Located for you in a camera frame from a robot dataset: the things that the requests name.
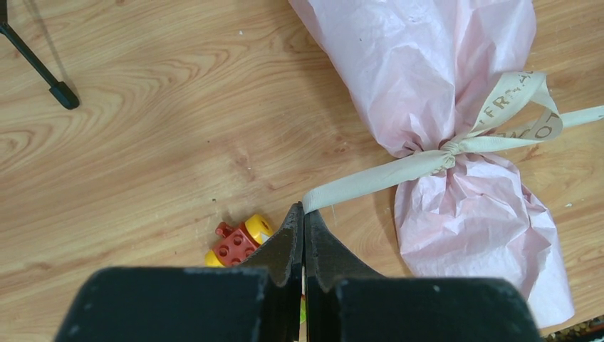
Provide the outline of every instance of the cream ribbon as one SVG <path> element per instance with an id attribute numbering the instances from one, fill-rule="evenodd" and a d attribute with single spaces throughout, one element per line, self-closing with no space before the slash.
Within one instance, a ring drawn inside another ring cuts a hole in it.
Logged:
<path id="1" fill-rule="evenodd" d="M 512 130 L 486 134 L 515 116 L 529 101 L 545 107 L 538 120 Z M 507 150 L 552 140 L 564 127 L 604 118 L 604 105 L 560 115 L 549 95 L 545 73 L 504 73 L 486 98 L 474 127 L 439 150 L 413 155 L 372 167 L 309 191 L 302 199 L 304 212 L 368 195 L 408 180 L 433 175 L 455 166 L 455 156 Z"/>

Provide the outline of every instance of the white ribbon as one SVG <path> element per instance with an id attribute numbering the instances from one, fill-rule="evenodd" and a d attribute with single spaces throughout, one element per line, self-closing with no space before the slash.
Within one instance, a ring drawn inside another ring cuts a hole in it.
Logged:
<path id="1" fill-rule="evenodd" d="M 504 132 L 484 135 L 514 117 L 529 101 L 545 107 L 538 120 Z M 563 128 L 602 118 L 604 105 L 560 115 L 549 95 L 545 73 L 504 73 L 486 98 L 474 127 L 466 135 L 456 136 L 439 150 L 416 152 L 316 187 L 302 199 L 304 212 L 450 169 L 455 166 L 455 156 L 462 153 L 496 152 L 537 144 L 556 138 Z"/>

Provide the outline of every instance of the tabletop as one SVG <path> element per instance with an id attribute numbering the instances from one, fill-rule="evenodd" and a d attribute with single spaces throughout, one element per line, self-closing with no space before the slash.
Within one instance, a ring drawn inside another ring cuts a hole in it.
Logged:
<path id="1" fill-rule="evenodd" d="M 526 66 L 561 113 L 604 98 L 604 2 L 535 0 Z M 0 38 L 0 340 L 48 341 L 112 265 L 196 266 L 221 221 L 279 226 L 309 189 L 392 157 L 286 0 L 9 0 L 9 21 L 82 105 L 63 109 Z M 604 122 L 502 152 L 558 225 L 576 315 L 604 308 Z M 388 276 L 395 188 L 323 209 Z"/>

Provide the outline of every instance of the wrinkled pink paper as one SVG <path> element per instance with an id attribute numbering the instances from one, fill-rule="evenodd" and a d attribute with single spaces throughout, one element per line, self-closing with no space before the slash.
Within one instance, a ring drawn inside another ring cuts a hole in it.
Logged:
<path id="1" fill-rule="evenodd" d="M 530 0 L 290 2 L 396 157 L 467 132 L 497 73 L 523 70 L 536 30 Z M 574 314 L 550 212 L 508 160 L 459 155 L 399 185 L 395 220 L 415 275 L 503 277 L 541 328 Z"/>

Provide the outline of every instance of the red toy block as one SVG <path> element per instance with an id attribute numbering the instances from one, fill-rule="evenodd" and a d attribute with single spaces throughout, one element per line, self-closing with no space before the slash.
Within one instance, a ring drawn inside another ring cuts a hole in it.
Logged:
<path id="1" fill-rule="evenodd" d="M 242 222 L 233 228 L 221 222 L 216 228 L 216 234 L 223 238 L 212 247 L 218 260 L 224 266 L 236 266 L 249 257 L 260 246 L 247 232 L 245 223 Z"/>

